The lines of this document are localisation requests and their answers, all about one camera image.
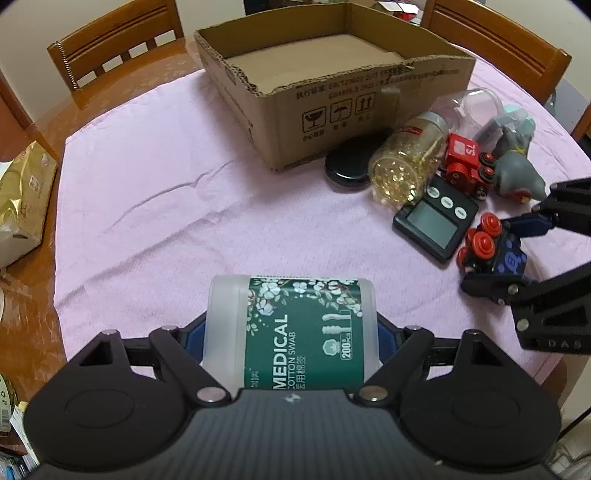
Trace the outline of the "black toy car red knobs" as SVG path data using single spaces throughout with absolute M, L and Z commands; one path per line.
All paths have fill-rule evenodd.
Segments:
M 510 233 L 495 214 L 485 212 L 478 226 L 467 231 L 456 262 L 464 273 L 522 275 L 527 259 L 521 240 Z

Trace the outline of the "grey rubber cat toy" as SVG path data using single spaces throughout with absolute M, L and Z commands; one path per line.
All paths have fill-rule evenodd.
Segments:
M 503 198 L 520 203 L 547 198 L 546 183 L 528 159 L 531 135 L 504 126 L 493 149 L 496 160 L 494 190 Z

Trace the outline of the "white medical cotton swab jar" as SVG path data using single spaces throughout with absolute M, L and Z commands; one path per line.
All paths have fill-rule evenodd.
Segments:
M 374 286 L 363 278 L 218 275 L 201 365 L 231 394 L 353 393 L 382 365 Z

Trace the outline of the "red toy train car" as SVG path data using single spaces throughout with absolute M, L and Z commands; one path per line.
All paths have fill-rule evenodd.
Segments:
M 496 159 L 476 141 L 450 133 L 440 169 L 455 189 L 484 201 L 493 187 Z

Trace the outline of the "teal oval case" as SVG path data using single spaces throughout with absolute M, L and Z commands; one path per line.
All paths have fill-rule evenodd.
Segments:
M 492 117 L 473 139 L 481 146 L 495 146 L 503 135 L 503 128 L 517 132 L 523 136 L 533 137 L 536 130 L 536 122 L 523 108 L 509 105 L 504 108 L 502 114 Z

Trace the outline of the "black digital timer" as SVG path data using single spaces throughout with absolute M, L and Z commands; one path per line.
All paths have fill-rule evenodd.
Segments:
M 479 211 L 479 204 L 435 175 L 424 196 L 394 215 L 393 228 L 440 263 L 449 262 Z

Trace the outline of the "clear empty plastic jar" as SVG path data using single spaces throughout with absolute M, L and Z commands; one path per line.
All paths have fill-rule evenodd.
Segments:
M 478 88 L 440 96 L 429 110 L 446 121 L 450 133 L 473 139 L 504 107 L 494 92 Z

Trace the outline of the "jar of golden capsules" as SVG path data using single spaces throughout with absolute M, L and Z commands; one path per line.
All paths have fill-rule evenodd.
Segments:
M 374 198 L 395 212 L 419 201 L 440 166 L 448 135 L 446 120 L 431 111 L 394 131 L 369 161 Z

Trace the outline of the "pink tablecloth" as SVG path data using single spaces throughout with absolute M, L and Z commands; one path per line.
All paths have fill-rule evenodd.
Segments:
M 336 190 L 315 161 L 264 165 L 204 71 L 99 116 L 65 143 L 54 305 L 65 352 L 98 332 L 143 337 L 204 312 L 221 274 L 361 277 L 393 323 L 441 337 L 484 330 L 546 379 L 556 354 L 517 340 L 508 309 L 463 295 L 392 228 L 369 191 Z

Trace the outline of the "wooden chair right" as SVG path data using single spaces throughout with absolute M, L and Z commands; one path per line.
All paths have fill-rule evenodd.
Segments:
M 431 0 L 421 26 L 478 54 L 540 104 L 555 92 L 572 57 L 508 17 L 469 0 Z

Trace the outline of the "wooden chair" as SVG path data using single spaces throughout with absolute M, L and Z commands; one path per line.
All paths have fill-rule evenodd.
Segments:
M 540 104 L 555 92 L 572 57 L 508 17 L 469 0 L 431 0 L 421 26 L 478 54 Z
M 47 52 L 74 102 L 84 107 L 81 79 L 90 73 L 100 78 L 106 73 L 104 65 L 114 59 L 130 61 L 135 48 L 156 49 L 156 39 L 169 33 L 175 40 L 183 37 L 175 1 L 130 1 L 54 41 Z

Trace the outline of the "black round jar lid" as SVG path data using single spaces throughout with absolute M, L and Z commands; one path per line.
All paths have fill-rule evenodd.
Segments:
M 367 131 L 329 150 L 325 155 L 325 175 L 329 182 L 348 191 L 369 187 L 370 158 L 393 132 L 390 127 Z

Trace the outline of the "gold foil snack bag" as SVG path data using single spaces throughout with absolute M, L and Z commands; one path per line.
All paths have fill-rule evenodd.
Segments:
M 37 141 L 1 163 L 0 266 L 5 268 L 43 238 L 57 163 Z

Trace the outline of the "open cardboard box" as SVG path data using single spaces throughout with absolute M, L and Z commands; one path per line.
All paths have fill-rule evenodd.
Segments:
M 467 88 L 475 58 L 351 2 L 267 10 L 195 31 L 202 64 L 272 170 L 398 126 Z

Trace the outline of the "wooden chair left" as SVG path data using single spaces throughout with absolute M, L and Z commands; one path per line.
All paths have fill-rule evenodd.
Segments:
M 175 40 L 183 37 L 175 1 L 130 1 L 54 41 L 47 52 L 74 102 L 84 107 L 81 79 L 90 73 L 100 78 L 106 73 L 104 65 L 114 59 L 130 61 L 135 48 L 156 49 L 156 39 L 169 33 Z

